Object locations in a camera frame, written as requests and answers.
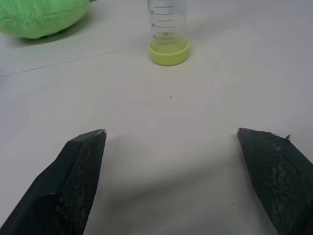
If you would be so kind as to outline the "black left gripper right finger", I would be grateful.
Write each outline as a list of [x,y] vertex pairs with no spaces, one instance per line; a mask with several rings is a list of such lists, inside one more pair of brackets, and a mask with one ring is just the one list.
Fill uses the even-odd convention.
[[313,164],[271,132],[239,128],[243,157],[254,191],[280,235],[313,233]]

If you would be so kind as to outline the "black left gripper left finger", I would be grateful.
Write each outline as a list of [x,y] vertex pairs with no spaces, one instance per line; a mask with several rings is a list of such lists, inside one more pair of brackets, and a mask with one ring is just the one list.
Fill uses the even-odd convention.
[[69,140],[33,181],[0,229],[2,235],[81,235],[96,195],[106,130]]

